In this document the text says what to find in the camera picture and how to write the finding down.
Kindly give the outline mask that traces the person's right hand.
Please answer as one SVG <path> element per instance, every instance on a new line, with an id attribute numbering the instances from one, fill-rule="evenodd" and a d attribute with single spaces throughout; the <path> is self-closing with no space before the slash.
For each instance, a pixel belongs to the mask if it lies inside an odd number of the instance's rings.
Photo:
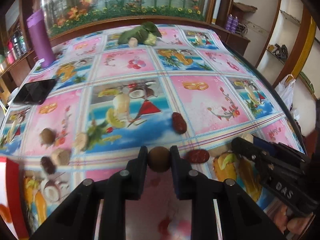
<path id="1" fill-rule="evenodd" d="M 313 213 L 308 215 L 308 217 L 296 217 L 296 218 L 289 218 L 286 215 L 288 207 L 284 204 L 280 206 L 276 214 L 274 215 L 273 221 L 278 227 L 278 229 L 284 233 L 285 230 L 289 230 L 289 232 L 300 235 L 305 228 L 307 227 L 310 219 L 313 216 Z"/>

